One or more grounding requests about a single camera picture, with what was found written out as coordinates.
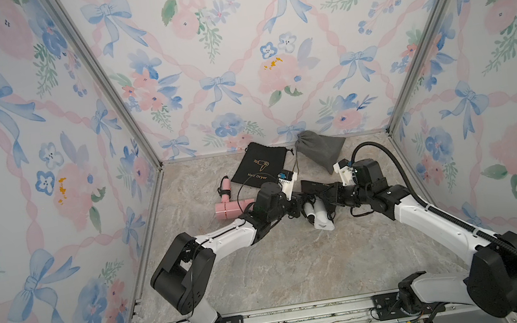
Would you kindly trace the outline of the white hair dryer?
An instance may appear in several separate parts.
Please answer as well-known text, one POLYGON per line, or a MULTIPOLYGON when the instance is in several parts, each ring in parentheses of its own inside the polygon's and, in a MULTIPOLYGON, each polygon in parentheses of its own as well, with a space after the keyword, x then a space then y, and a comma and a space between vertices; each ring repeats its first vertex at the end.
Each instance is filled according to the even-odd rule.
POLYGON ((316 230, 335 230, 334 222, 330 219, 327 207, 320 198, 309 198, 302 207, 302 214, 316 230))

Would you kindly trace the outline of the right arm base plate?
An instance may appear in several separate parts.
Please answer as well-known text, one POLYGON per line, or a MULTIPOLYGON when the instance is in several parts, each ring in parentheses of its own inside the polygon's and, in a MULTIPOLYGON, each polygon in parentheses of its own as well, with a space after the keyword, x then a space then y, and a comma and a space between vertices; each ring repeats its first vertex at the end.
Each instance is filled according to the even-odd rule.
POLYGON ((418 300, 403 300, 397 291, 375 294, 371 297, 371 302, 370 315, 377 321, 416 319, 432 314, 435 308, 439 308, 439 312, 446 310, 445 304, 438 302, 422 303, 418 300))

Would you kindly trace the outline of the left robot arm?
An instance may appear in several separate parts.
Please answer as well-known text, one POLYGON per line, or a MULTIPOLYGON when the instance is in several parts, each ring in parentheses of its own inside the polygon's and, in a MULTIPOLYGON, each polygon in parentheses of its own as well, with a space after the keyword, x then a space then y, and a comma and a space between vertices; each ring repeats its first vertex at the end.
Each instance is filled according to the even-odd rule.
POLYGON ((301 214, 296 180, 265 183, 236 220, 206 235, 180 233, 151 277, 151 287, 187 323, 220 323, 221 315, 205 299, 215 263, 262 241, 285 217, 301 214))

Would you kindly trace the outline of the grey drawstring pouch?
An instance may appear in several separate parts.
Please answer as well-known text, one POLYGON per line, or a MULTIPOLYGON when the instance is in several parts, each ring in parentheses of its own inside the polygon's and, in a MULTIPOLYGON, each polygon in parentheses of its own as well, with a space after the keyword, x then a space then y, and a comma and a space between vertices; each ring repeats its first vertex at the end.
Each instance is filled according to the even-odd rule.
POLYGON ((298 134, 294 145, 299 153, 332 174, 345 141, 345 137, 329 137, 313 131, 303 131, 298 134))

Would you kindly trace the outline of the pink hair dryer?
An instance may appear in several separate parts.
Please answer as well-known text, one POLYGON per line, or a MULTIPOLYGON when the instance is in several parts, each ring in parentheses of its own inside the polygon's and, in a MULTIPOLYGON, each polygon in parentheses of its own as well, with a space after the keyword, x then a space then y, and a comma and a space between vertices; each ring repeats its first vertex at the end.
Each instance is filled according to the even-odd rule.
POLYGON ((231 188, 231 180, 229 177, 222 177, 220 185, 217 188, 221 201, 215 206, 216 219, 219 221, 238 218, 245 208, 254 202, 253 198, 246 200, 232 200, 231 188))

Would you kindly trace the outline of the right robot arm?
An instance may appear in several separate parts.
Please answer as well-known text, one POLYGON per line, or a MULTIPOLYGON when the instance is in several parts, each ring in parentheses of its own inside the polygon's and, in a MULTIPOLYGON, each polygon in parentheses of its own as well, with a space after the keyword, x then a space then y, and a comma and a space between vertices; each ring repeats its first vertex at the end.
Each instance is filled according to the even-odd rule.
POLYGON ((473 226, 425 202, 407 186, 391 185, 373 159, 356 163, 345 159, 333 169, 341 179, 334 184, 332 204, 368 206, 372 213, 421 231, 469 266, 468 272, 453 275, 411 274, 398 284, 397 308, 415 315, 428 304, 458 303, 498 318, 517 308, 516 233, 498 235, 473 226))

